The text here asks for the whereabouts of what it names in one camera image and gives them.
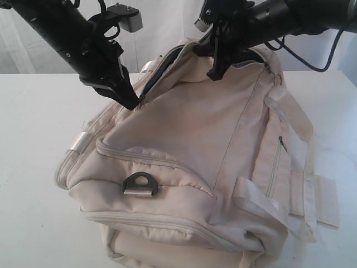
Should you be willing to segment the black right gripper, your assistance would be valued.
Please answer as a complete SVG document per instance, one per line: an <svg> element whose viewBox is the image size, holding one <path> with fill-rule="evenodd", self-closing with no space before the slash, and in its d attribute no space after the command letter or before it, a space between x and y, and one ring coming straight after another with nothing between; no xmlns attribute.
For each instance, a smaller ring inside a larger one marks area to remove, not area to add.
<svg viewBox="0 0 357 268"><path fill-rule="evenodd" d="M253 46L287 36L286 1L223 1L222 14L193 48L197 56L216 54L213 67L207 72L212 81L222 80L234 62L233 55Z"/></svg>

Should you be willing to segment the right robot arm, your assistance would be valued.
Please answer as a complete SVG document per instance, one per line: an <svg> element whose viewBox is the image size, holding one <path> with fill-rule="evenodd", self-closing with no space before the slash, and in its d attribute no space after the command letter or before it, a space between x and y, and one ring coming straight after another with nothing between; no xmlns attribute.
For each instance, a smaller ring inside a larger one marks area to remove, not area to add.
<svg viewBox="0 0 357 268"><path fill-rule="evenodd" d="M195 26L205 36L193 51L199 57L212 57L208 77L223 78L233 64L260 62L252 48L275 41L295 59L317 72L325 72L343 32L356 32L356 1L204 1ZM328 29L338 31L326 65L317 68L293 52L286 44L287 35L319 35Z"/></svg>

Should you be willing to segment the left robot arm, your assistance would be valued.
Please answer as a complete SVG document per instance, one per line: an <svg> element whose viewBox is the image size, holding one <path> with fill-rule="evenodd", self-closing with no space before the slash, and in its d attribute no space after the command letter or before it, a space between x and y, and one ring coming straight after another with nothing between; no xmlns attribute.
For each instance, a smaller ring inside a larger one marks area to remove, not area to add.
<svg viewBox="0 0 357 268"><path fill-rule="evenodd" d="M1 1L2 9L15 10L79 75L93 87L128 110L139 104L120 61L123 49L115 38L120 30L142 29L140 11L123 4L107 7L86 20L79 12L80 1Z"/></svg>

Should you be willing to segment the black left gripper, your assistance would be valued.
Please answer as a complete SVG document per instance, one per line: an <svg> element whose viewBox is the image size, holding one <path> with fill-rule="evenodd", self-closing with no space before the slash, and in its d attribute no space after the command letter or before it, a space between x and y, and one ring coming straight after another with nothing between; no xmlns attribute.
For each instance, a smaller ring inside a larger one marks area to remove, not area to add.
<svg viewBox="0 0 357 268"><path fill-rule="evenodd" d="M119 46L102 31L107 7L86 20L72 1L12 1L12 8L79 74L80 81L126 109L139 104L128 70L118 64Z"/></svg>

